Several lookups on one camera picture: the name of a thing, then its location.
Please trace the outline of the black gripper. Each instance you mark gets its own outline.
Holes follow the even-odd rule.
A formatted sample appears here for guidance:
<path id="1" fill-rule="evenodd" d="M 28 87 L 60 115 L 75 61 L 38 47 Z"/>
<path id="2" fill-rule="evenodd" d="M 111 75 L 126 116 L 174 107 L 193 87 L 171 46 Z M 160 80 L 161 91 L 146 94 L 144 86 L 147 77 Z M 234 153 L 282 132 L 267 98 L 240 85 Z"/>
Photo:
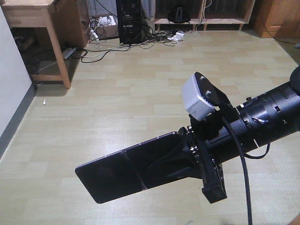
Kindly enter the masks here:
<path id="1" fill-rule="evenodd" d="M 231 122 L 237 112 L 218 110 L 202 121 L 190 119 L 181 127 L 183 140 L 169 153 L 148 167 L 150 177 L 159 182 L 184 178 L 201 179 L 202 193 L 210 203 L 227 198 L 222 163 L 239 155 L 239 140 Z"/>

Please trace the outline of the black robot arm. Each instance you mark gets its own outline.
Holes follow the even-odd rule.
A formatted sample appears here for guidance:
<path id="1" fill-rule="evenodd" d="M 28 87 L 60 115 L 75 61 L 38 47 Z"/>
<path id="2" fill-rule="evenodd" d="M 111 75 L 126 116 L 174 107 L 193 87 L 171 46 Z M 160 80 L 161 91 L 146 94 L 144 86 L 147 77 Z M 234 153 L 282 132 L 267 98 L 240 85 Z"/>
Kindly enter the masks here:
<path id="1" fill-rule="evenodd" d="M 272 90 L 233 107 L 221 90 L 195 72 L 182 87 L 190 126 L 182 144 L 149 166 L 171 180 L 202 179 L 210 203 L 227 197 L 222 163 L 300 129 L 300 71 Z"/>

